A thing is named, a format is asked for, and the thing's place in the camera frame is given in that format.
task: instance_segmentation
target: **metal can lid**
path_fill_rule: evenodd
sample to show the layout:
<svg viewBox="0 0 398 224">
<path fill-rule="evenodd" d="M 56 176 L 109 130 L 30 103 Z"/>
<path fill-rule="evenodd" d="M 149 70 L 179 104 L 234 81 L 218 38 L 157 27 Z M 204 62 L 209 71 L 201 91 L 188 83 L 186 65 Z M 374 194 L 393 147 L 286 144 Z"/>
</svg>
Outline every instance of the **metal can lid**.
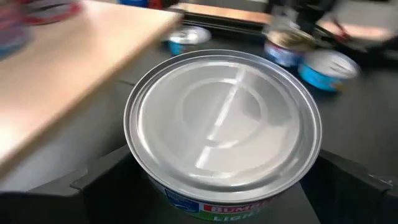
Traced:
<svg viewBox="0 0 398 224">
<path fill-rule="evenodd" d="M 272 30 L 267 34 L 267 39 L 279 47 L 299 52 L 308 51 L 315 46 L 311 35 L 297 29 Z"/>
<path fill-rule="evenodd" d="M 210 40 L 211 34 L 208 30 L 197 26 L 182 26 L 172 32 L 169 41 L 178 44 L 202 44 Z"/>
<path fill-rule="evenodd" d="M 153 179 L 214 203 L 288 189 L 311 168 L 321 141 L 304 86 L 276 64 L 232 50 L 190 52 L 153 68 L 130 94 L 124 131 Z"/>
<path fill-rule="evenodd" d="M 354 78 L 359 66 L 346 55 L 335 50 L 316 50 L 305 56 L 305 63 L 323 75 L 338 78 Z"/>
</svg>

